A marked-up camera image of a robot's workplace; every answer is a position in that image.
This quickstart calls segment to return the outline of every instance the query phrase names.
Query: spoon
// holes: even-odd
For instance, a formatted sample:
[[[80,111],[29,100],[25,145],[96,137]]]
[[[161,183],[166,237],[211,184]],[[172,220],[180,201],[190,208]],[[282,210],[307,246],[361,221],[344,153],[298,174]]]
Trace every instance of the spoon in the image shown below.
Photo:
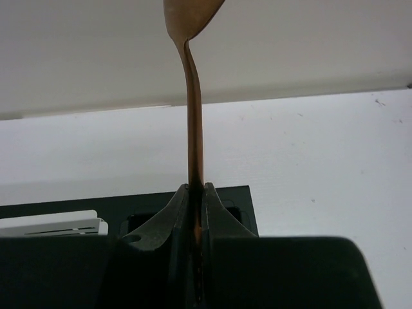
[[[186,77],[189,205],[193,225],[193,269],[196,300],[201,300],[201,195],[203,192],[203,129],[200,82],[189,48],[225,0],[164,0],[167,33],[176,45]]]

